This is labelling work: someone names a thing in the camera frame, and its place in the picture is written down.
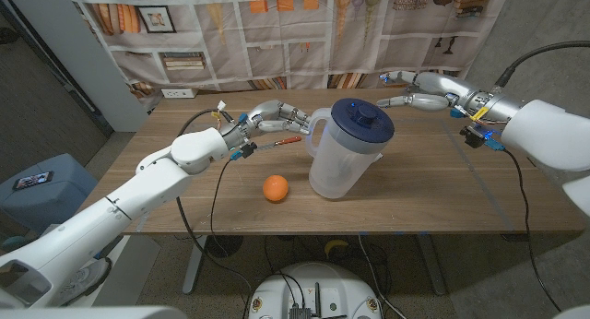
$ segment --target table leg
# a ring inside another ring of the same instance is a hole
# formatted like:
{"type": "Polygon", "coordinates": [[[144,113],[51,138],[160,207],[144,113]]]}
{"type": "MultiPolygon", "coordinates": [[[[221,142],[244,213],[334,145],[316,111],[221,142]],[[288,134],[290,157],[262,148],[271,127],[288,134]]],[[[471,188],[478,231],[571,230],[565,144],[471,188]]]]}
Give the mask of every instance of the table leg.
{"type": "Polygon", "coordinates": [[[439,259],[434,250],[432,237],[426,234],[420,234],[416,237],[418,238],[418,244],[422,251],[422,257],[426,263],[426,268],[431,276],[432,289],[434,290],[434,293],[439,296],[445,295],[447,291],[444,285],[443,273],[441,272],[439,259]]]}
{"type": "MultiPolygon", "coordinates": [[[[206,235],[202,235],[196,240],[199,244],[205,248],[207,242],[206,235]]],[[[198,276],[199,267],[201,266],[201,259],[203,254],[201,251],[193,245],[193,251],[191,252],[191,258],[188,261],[188,267],[186,268],[186,275],[184,275],[183,283],[183,294],[188,295],[195,290],[196,277],[198,276]]]]}

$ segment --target blue lid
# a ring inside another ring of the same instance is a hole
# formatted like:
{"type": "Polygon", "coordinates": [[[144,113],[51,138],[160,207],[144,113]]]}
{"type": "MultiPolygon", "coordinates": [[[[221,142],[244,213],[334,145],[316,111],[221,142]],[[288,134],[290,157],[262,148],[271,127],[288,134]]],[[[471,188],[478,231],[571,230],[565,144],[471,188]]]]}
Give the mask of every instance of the blue lid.
{"type": "Polygon", "coordinates": [[[332,119],[347,134],[367,143],[384,143],[394,135],[394,123],[379,107],[346,98],[332,106],[332,119]]]}

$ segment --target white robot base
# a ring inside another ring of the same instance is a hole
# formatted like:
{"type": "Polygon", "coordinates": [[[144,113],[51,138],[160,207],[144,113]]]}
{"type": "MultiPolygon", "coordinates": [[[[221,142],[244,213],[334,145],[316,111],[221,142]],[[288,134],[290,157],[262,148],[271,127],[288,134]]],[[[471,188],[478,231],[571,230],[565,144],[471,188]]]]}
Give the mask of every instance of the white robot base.
{"type": "Polygon", "coordinates": [[[256,289],[250,303],[249,319],[290,319],[295,318],[294,315],[298,315],[298,319],[381,318],[381,305],[371,287],[342,267],[307,262],[287,266],[281,272],[299,282],[305,308],[309,310],[301,308],[303,302],[297,283],[285,277],[293,290],[293,300],[285,279],[278,274],[267,278],[256,289]]]}

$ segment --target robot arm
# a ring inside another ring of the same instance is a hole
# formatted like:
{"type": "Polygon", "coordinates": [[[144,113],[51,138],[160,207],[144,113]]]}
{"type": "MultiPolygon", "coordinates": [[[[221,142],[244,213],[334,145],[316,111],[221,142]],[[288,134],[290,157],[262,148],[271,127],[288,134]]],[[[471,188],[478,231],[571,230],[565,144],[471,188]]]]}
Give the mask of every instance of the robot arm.
{"type": "Polygon", "coordinates": [[[304,112],[272,100],[220,131],[208,128],[177,137],[169,147],[143,159],[136,176],[121,187],[39,240],[1,256],[1,269],[25,273],[0,289],[0,307],[59,305],[53,303],[55,296],[74,272],[134,220],[180,196],[192,176],[205,171],[212,160],[228,157],[232,148],[248,148],[250,138],[266,132],[307,135],[308,119],[304,112]]]}
{"type": "MultiPolygon", "coordinates": [[[[557,170],[590,170],[590,120],[587,118],[541,100],[520,106],[500,92],[486,92],[462,79],[430,72],[418,75],[393,71],[381,75],[381,79],[411,83],[411,89],[426,94],[379,100],[378,106],[407,104],[428,111],[454,108],[455,114],[474,122],[461,132],[474,148],[489,139],[488,124],[506,124],[501,131],[501,141],[506,146],[518,148],[557,170]]],[[[563,189],[574,204],[590,215],[590,176],[566,183],[563,189]]]]}

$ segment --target gray wall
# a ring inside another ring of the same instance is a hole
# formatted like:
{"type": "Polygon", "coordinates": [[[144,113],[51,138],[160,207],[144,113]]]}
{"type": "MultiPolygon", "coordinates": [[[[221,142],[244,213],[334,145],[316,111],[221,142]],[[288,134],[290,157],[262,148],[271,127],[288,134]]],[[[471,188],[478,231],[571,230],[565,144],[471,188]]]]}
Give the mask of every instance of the gray wall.
{"type": "Polygon", "coordinates": [[[115,131],[148,118],[70,0],[13,0],[115,131]]]}
{"type": "MultiPolygon", "coordinates": [[[[573,40],[590,40],[590,0],[507,0],[466,79],[490,89],[523,53],[573,40]]],[[[534,56],[518,66],[504,93],[590,117],[590,48],[534,56]]]]}

